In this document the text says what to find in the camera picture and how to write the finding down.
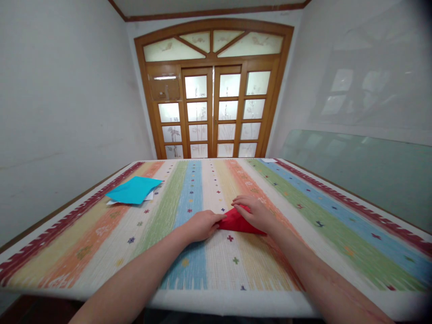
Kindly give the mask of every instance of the ceiling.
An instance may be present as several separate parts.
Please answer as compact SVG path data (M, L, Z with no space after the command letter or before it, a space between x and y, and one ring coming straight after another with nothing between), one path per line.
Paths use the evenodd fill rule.
M302 4L304 0L113 0L126 16L178 14L192 11Z

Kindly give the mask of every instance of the red border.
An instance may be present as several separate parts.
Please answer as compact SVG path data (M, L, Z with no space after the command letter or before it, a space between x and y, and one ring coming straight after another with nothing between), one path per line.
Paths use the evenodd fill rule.
M81 205L60 219L57 223L39 235L36 239L31 241L19 252L11 256L7 261L0 264L0 286L5 287L9 279L21 269L27 261L36 255L43 248L47 247L66 229L71 227L78 219L81 218L90 208L98 203L108 192L117 187L124 178L130 176L145 162L137 162L101 190L96 192L93 196L84 201Z
M313 186L317 187L318 189L324 191L325 193L329 194L336 200L340 201L341 203L347 205L348 207L356 210L359 214L363 215L365 218L373 222L374 224L378 225L379 227L383 228L387 232L398 236L399 238L403 239L404 241L408 242L412 246L416 247L418 250L423 252L429 257L432 257L432 243L424 241L420 236L411 233L410 231L400 227L398 224L393 223L391 220L388 220L381 216L380 214L377 214L373 212L372 210L366 208L365 206L360 205L358 202L355 202L352 199L349 199L348 197L344 196L340 192L331 189L330 187L322 184L321 182L315 180L312 177L309 177L305 175L304 173L300 172L296 168L293 168L292 166L280 161L279 159L275 159L276 163L280 166L284 167L285 169L289 170L290 172L294 173L295 175L301 177L302 179L306 180Z

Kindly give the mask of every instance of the green stripe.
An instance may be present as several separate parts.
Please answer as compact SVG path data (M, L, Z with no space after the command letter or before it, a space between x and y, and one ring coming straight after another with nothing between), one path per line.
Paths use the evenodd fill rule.
M166 189L159 203L158 209L145 227L145 233L141 237L131 259L155 245L169 233L171 233L177 216L177 206L185 180L187 161L179 161L175 165L173 174L166 182Z
M254 169L257 173L290 204L295 207L297 204L302 205L303 208L298 209L298 211L308 220L315 231L330 241L336 250L354 264L378 289L387 290L386 286L391 285L397 290L426 290L426 287L416 278L364 241L357 233L346 227L336 217L313 202L273 170L267 168L262 162L256 159L248 159L247 161L251 165L255 165ZM316 226L316 221L321 221L325 226ZM353 251L354 255L350 256L346 248Z

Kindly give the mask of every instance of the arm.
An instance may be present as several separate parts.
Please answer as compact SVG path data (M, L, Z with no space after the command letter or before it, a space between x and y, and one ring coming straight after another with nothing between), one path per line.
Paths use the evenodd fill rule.
M247 212L239 205L248 206ZM328 323L383 324L393 321L279 223L258 200L238 196L232 205L253 226L266 232L288 258L308 296Z
M129 262L81 307L70 324L131 323L155 293L163 276L183 249L216 231L226 215L200 211L187 223Z

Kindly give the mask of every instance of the blue stripe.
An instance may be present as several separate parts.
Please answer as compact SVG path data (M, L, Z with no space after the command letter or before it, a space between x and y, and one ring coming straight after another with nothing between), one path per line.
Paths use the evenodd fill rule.
M201 161L189 161L177 208L174 228L182 226L195 213L203 210L202 190L203 182ZM204 242L189 245L177 257L176 261L165 275L161 283L161 289L175 289L176 281L178 281L177 289L183 289L183 285L185 286L185 289L207 289L206 252Z
M393 260L410 275L414 276L425 284L430 285L432 283L430 277L432 262L428 260L420 251L407 248L404 244L401 244L396 238L388 235L387 232L381 230L378 226L372 225L362 216L353 212L351 209L348 209L344 205L330 199L327 194L316 190L313 186L307 184L303 179L297 178L279 164L271 162L266 163L261 159L259 160L262 164L274 171L276 174L294 186L297 190L300 190L313 202L320 205L323 209L340 220L345 226L356 232L366 242ZM379 236L381 240L374 238L372 233Z

